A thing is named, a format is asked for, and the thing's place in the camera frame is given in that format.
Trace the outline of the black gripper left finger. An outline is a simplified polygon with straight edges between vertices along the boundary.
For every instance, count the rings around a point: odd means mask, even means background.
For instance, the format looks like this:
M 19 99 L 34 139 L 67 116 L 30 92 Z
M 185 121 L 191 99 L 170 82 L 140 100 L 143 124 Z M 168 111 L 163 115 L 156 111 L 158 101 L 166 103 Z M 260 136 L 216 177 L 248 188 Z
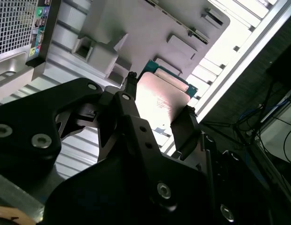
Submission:
M 85 127 L 98 130 L 99 162 L 132 156 L 148 182 L 162 154 L 148 122 L 124 91 L 114 94 L 86 78 L 75 79 L 0 106 L 0 175 L 29 196 L 36 195 L 61 152 L 61 143 Z

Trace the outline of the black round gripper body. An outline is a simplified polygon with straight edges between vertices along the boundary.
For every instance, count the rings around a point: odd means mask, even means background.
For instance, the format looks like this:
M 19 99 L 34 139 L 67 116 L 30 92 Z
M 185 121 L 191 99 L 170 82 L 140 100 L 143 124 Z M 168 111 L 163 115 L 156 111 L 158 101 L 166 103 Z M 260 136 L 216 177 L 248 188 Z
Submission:
M 136 160 L 116 154 L 61 183 L 48 198 L 45 225 L 211 225 L 207 181 L 162 155 L 148 182 Z

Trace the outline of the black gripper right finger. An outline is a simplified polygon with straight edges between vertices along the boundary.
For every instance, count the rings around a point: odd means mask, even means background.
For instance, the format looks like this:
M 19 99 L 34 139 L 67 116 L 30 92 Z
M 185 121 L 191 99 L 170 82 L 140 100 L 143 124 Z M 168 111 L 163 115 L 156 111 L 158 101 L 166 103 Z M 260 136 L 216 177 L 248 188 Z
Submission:
M 186 106 L 172 121 L 174 158 L 190 163 L 205 177 L 197 184 L 215 225 L 270 225 L 272 212 L 263 187 L 242 158 L 217 150 L 215 140 L 201 131 L 194 108 Z

